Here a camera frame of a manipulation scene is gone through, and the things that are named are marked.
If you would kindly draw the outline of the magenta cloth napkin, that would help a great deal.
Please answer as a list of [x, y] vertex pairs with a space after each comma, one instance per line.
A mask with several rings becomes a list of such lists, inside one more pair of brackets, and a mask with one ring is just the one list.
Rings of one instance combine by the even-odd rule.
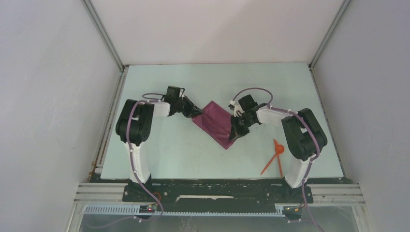
[[230, 141], [231, 114], [214, 101], [209, 102], [203, 113], [193, 118], [193, 122], [225, 150], [229, 149], [235, 140]]

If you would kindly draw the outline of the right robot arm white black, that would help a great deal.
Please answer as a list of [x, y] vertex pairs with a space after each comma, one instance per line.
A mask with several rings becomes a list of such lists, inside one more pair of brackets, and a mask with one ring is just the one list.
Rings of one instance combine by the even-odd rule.
[[304, 108], [295, 113], [268, 103], [258, 104], [251, 95], [238, 101], [230, 100], [229, 108], [234, 113], [231, 116], [231, 141], [247, 135], [254, 124], [282, 125], [292, 158], [284, 176], [287, 185], [282, 187], [281, 195], [285, 201], [294, 202], [301, 195], [299, 187], [307, 181], [311, 163], [327, 145], [327, 137], [313, 112]]

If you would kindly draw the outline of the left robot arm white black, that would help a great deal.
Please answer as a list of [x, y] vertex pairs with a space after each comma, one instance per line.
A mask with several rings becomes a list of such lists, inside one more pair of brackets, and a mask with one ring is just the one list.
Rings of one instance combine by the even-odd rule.
[[130, 155], [130, 180], [139, 183], [134, 189], [134, 195], [141, 201], [148, 201], [153, 195], [153, 188], [146, 184], [151, 178], [151, 172], [146, 155], [142, 152], [142, 146], [150, 136], [153, 118], [176, 113], [194, 118], [204, 113], [184, 93], [184, 88], [169, 86], [165, 94], [158, 94], [159, 98], [153, 98], [153, 93], [147, 93], [139, 101], [128, 99], [117, 120], [115, 131]]

